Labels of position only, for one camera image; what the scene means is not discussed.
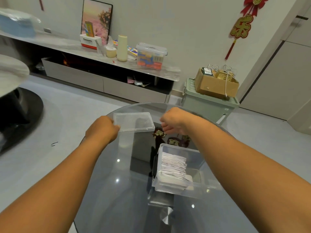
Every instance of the painting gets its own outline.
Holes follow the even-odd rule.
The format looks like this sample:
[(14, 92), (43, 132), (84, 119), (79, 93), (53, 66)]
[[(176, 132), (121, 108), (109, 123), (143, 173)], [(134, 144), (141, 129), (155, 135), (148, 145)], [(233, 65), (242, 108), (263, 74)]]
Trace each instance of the painting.
[(106, 45), (111, 24), (112, 7), (111, 4), (100, 1), (84, 0), (81, 34), (86, 33), (85, 22), (91, 22), (94, 35), (101, 37), (103, 45)]

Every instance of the clear plastic box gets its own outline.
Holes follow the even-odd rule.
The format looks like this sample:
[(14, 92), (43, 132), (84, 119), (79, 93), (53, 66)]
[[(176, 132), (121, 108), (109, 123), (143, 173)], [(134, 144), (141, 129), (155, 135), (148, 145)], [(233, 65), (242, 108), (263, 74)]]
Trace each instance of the clear plastic box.
[(137, 64), (139, 66), (162, 69), (164, 56), (167, 55), (167, 49), (161, 46), (154, 46), (147, 43), (138, 43), (137, 46)]
[(120, 125), (120, 132), (149, 132), (155, 130), (155, 125), (149, 112), (114, 113), (114, 124)]
[[(186, 174), (192, 176), (193, 181), (179, 180), (161, 174), (162, 153), (169, 153), (185, 157)], [(210, 189), (222, 190), (222, 187), (198, 150), (187, 149), (174, 145), (161, 144), (159, 148), (158, 168), (152, 186), (156, 191), (167, 192), (200, 199)]]

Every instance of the hand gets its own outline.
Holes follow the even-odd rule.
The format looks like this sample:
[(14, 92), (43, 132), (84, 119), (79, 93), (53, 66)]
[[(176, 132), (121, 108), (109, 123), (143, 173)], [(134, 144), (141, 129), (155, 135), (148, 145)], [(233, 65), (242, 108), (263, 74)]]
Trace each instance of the hand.
[(94, 139), (101, 143), (113, 142), (117, 138), (120, 130), (120, 126), (114, 125), (113, 123), (114, 121), (107, 116), (99, 117), (85, 132), (85, 138)]
[(166, 134), (179, 133), (188, 135), (187, 124), (193, 119), (193, 114), (177, 107), (171, 108), (161, 118), (161, 126)]

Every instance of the glass table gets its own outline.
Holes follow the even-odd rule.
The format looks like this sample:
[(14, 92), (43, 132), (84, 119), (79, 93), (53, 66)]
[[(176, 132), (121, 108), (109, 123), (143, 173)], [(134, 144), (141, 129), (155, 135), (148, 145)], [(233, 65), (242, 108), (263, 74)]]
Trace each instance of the glass table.
[[(108, 116), (150, 112), (157, 128), (161, 116), (172, 107), (175, 105), (141, 103)], [(211, 189), (202, 199), (155, 191), (152, 167), (158, 144), (153, 133), (119, 132), (102, 152), (74, 221), (78, 233), (257, 232), (224, 190)], [(193, 142), (188, 145), (196, 149)]]

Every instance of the small cup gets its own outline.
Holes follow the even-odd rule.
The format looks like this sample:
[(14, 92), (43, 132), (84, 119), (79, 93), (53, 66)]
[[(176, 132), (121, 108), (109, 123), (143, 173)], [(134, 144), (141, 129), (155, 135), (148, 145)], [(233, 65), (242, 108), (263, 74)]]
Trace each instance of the small cup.
[(106, 47), (106, 55), (108, 58), (114, 58), (117, 56), (117, 49), (114, 47)]

